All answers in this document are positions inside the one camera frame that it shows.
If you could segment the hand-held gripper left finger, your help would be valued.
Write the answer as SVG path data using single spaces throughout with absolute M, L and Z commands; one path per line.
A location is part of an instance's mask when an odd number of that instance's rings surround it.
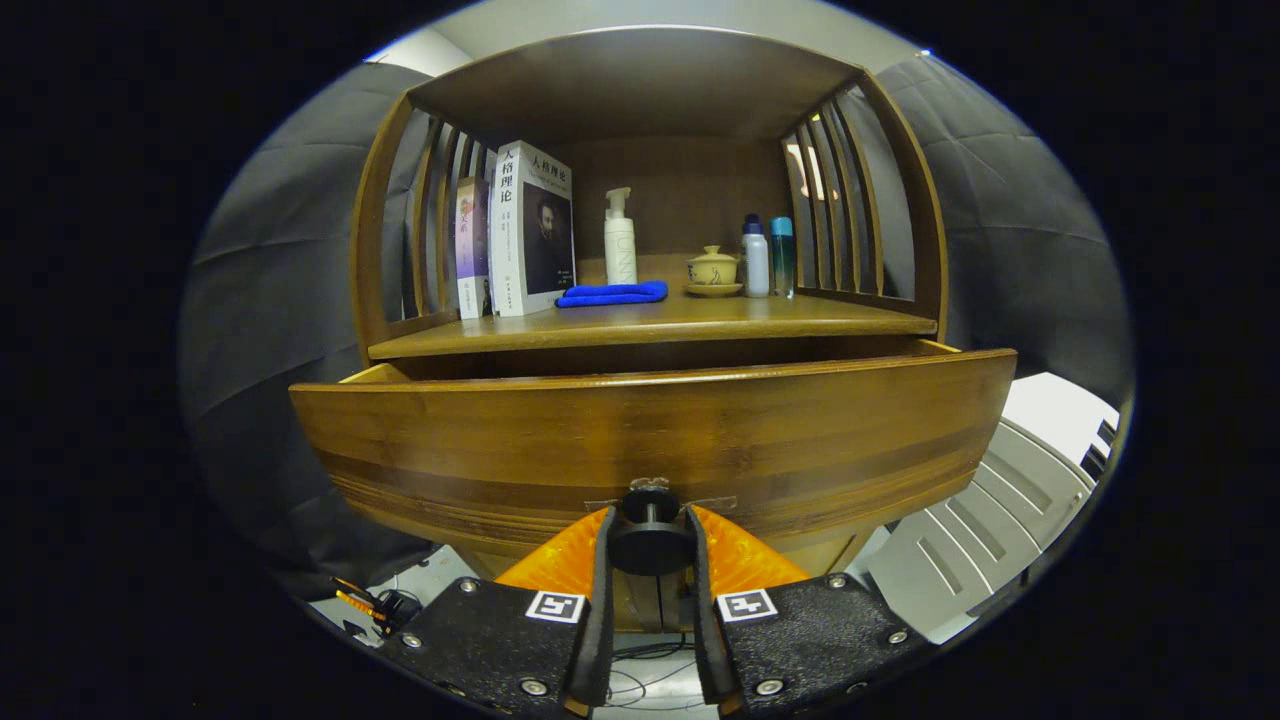
M 494 580 L 453 580 L 381 660 L 485 719 L 590 717 L 611 679 L 616 518 L 613 506 L 581 518 Z

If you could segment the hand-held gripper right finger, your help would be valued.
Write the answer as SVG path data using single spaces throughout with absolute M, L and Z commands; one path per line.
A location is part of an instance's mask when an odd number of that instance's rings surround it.
M 934 646 L 845 571 L 809 577 L 695 503 L 692 632 L 704 701 L 722 719 L 829 719 L 918 670 Z

